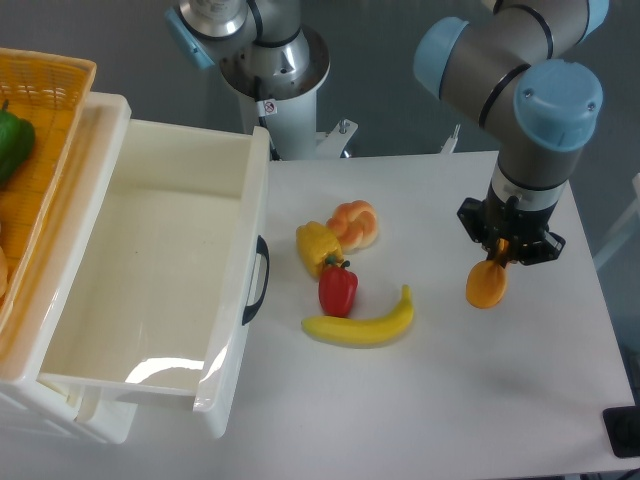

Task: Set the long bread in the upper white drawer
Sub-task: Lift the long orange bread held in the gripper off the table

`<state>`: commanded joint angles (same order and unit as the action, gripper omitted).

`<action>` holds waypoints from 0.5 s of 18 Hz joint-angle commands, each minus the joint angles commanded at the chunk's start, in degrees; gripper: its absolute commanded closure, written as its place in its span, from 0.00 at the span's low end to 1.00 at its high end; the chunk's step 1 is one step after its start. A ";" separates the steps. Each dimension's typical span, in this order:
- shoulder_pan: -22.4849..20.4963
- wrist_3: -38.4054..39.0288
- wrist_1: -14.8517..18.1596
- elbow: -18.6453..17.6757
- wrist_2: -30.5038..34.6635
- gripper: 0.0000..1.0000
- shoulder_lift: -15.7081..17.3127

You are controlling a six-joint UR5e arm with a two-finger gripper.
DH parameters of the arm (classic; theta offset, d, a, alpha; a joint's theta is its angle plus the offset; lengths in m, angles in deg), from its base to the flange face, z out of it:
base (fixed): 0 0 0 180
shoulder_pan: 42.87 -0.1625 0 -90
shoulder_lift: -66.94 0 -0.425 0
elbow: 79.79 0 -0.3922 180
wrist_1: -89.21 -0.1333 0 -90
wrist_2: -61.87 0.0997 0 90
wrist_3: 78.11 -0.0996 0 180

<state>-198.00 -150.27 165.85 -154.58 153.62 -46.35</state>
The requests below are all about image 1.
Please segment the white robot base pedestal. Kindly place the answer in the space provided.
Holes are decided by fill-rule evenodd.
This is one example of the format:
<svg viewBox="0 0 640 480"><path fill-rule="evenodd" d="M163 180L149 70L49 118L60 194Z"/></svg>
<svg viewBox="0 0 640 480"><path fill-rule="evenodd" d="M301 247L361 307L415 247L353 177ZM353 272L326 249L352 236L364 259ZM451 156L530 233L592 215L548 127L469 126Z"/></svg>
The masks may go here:
<svg viewBox="0 0 640 480"><path fill-rule="evenodd" d="M317 130L317 93L330 71L328 47L321 35L303 25L280 46L252 43L220 70L234 91L243 128L269 131L272 157L281 160L335 159L344 156L358 124L346 118L332 130Z"/></svg>

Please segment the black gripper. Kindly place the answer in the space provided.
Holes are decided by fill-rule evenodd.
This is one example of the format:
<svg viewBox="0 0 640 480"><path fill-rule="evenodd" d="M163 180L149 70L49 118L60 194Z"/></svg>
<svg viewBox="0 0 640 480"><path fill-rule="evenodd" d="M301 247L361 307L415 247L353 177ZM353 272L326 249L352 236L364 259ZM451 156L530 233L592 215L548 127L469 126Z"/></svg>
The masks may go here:
<svg viewBox="0 0 640 480"><path fill-rule="evenodd" d="M466 198L457 216L470 239L486 251L487 260L496 257L498 241L505 239L507 262L529 266L556 260L566 245L562 236L549 230L554 209L525 211L515 196L506 201L487 196L482 201Z"/></svg>

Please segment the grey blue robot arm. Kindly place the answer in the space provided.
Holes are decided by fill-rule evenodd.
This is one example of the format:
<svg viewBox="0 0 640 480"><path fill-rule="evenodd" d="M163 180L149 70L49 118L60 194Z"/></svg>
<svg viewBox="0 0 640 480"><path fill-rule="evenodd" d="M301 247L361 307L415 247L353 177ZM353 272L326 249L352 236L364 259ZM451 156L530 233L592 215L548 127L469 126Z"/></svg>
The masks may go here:
<svg viewBox="0 0 640 480"><path fill-rule="evenodd" d="M497 1L490 22L436 22L413 60L418 82L496 138L497 163L483 200L458 218L491 259L555 260L564 239L548 222L593 135L603 102L597 77L562 54L604 21L605 1ZM217 66L247 129L271 136L271 156L315 159L316 92L330 59L296 1L179 1L169 31L200 69Z"/></svg>

